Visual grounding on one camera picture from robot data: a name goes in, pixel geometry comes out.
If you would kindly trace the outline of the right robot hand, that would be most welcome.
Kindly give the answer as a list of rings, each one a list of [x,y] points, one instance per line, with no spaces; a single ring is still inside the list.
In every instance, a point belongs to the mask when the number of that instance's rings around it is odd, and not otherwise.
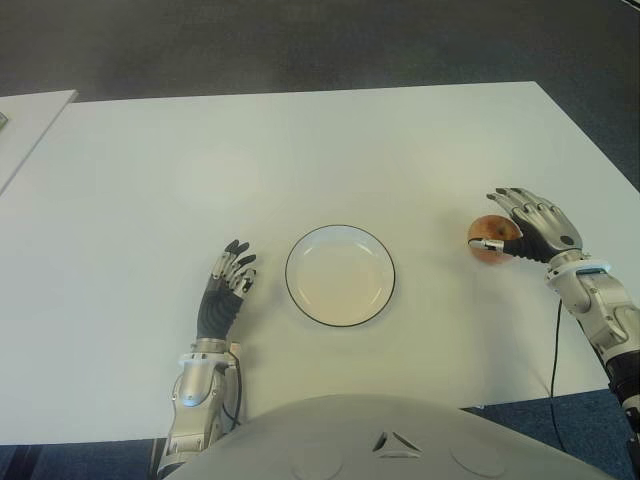
[[[521,236],[513,240],[472,237],[468,245],[478,251],[489,251],[549,263],[565,254],[581,255],[581,235],[564,212],[549,200],[524,188],[496,188],[486,197],[498,204],[519,228]]]

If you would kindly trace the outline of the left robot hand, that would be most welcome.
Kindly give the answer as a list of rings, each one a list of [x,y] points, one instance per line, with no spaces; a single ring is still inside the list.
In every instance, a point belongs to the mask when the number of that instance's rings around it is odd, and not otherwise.
[[[255,254],[249,242],[234,240],[213,265],[197,314],[196,339],[226,340],[255,283]]]

